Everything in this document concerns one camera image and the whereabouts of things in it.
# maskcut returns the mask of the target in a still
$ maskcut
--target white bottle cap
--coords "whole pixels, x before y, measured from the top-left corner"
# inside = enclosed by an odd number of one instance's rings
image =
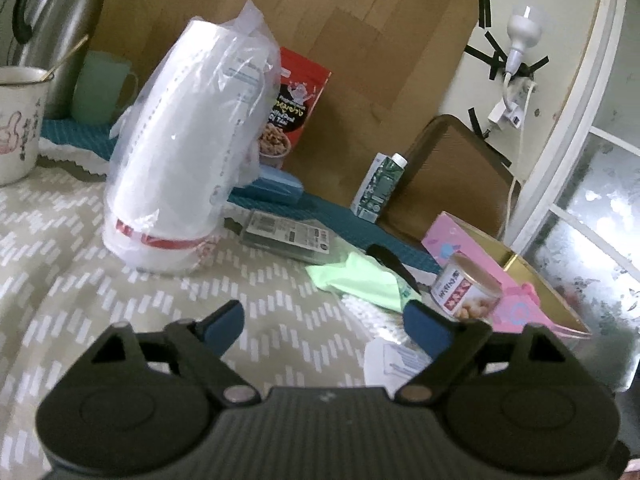
[[[404,170],[404,167],[406,166],[406,159],[404,158],[404,156],[400,155],[400,153],[394,153],[394,155],[391,157],[391,160]]]

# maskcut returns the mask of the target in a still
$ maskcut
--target glass pane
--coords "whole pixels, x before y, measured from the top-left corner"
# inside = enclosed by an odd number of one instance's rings
[[[640,359],[640,283],[551,214],[524,257],[593,332],[573,352],[597,380],[628,388]]]
[[[640,147],[640,0],[626,0],[620,43],[594,126]]]
[[[640,267],[640,157],[593,134],[558,205]]]

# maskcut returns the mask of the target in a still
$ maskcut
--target wood panel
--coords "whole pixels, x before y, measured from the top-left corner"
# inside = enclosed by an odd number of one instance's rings
[[[92,48],[152,73],[192,16],[221,23],[246,0],[105,0]],[[287,157],[306,190],[348,205],[377,152],[407,149],[437,113],[477,0],[253,0],[283,46],[333,75]]]

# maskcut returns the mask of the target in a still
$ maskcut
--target green plastic mug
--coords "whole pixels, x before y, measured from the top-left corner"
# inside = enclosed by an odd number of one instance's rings
[[[131,96],[118,106],[122,86],[128,76],[134,79]],[[131,105],[138,94],[138,76],[131,62],[107,52],[89,51],[76,82],[71,116],[82,124],[110,124]]]

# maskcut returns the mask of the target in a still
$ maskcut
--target red snack bag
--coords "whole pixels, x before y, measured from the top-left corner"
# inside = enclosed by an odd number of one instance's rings
[[[281,47],[280,93],[260,135],[260,162],[282,167],[331,75],[324,67]]]

